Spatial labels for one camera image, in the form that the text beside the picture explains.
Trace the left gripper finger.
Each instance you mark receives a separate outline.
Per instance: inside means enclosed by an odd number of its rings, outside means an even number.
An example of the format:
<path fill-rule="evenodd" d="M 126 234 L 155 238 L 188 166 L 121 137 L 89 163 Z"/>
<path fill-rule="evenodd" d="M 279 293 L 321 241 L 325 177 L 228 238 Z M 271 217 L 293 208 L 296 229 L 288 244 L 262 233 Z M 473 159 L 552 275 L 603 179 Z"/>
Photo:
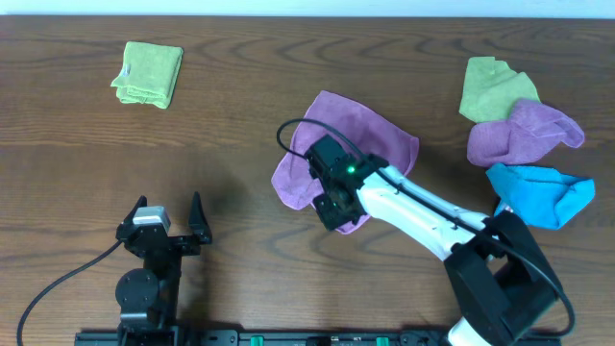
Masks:
<path fill-rule="evenodd" d="M 192 196 L 188 227 L 196 236 L 210 236 L 210 227 L 205 217 L 201 196 L 195 191 Z"/>
<path fill-rule="evenodd" d="M 147 206 L 147 198 L 146 198 L 144 195 L 141 195 L 141 196 L 137 199 L 137 201 L 136 201 L 135 205 L 133 206 L 133 208 L 131 209 L 131 211 L 130 211 L 130 212 L 128 213 L 128 215 L 125 217 L 125 223 L 126 223 L 126 224 L 132 224 L 132 223 L 133 223 L 134 216 L 135 216 L 135 214 L 136 214 L 137 210 L 138 210 L 139 208 L 146 207 L 146 206 Z"/>

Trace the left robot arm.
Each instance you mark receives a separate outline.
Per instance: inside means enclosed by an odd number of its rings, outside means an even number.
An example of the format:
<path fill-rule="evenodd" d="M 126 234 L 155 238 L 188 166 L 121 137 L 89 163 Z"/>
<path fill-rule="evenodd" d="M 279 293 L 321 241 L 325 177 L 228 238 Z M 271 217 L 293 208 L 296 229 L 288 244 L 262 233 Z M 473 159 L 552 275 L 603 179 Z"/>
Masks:
<path fill-rule="evenodd" d="M 188 217 L 189 235 L 168 234 L 171 221 L 162 206 L 139 197 L 116 229 L 116 239 L 143 260 L 141 268 L 118 282 L 115 298 L 120 306 L 120 326 L 129 331 L 162 330 L 176 323 L 182 259 L 198 256 L 212 243 L 199 193 L 194 193 Z"/>

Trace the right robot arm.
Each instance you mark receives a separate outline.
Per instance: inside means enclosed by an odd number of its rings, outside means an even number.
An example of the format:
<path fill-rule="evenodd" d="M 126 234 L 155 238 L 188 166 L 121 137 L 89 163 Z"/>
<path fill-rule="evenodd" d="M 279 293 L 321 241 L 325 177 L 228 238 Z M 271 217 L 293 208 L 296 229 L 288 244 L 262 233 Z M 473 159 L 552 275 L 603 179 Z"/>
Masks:
<path fill-rule="evenodd" d="M 305 157 L 324 189 L 313 204 L 328 230 L 369 215 L 443 261 L 462 314 L 448 332 L 450 344 L 557 340 L 556 333 L 537 332 L 533 325 L 562 299 L 561 284 L 517 215 L 462 209 L 412 183 L 381 157 L 354 157 L 331 136 L 316 141 Z"/>

